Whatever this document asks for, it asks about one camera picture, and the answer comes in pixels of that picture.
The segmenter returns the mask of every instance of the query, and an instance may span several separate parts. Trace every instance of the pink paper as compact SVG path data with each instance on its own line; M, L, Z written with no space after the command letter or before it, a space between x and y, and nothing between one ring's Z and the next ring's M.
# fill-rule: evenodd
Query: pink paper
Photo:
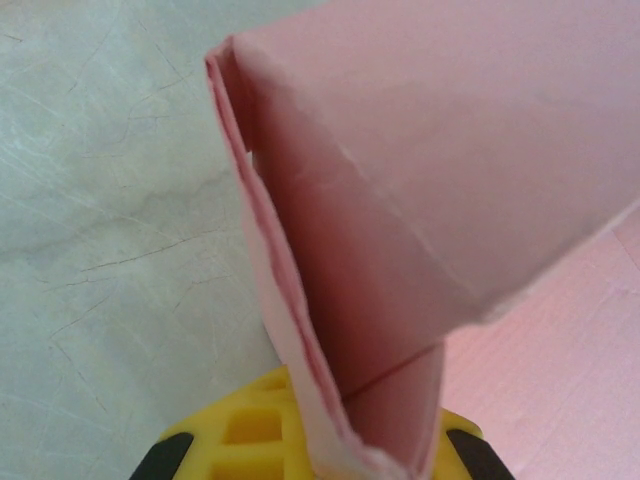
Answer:
M208 55L320 475L428 478L446 334L637 204L638 25L631 1L343 0Z

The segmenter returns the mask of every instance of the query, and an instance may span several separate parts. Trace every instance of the scratched surface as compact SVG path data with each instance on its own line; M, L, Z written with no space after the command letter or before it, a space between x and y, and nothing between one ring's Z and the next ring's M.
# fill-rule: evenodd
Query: scratched surface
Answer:
M202 57L311 0L0 0L0 479L128 478L276 364Z

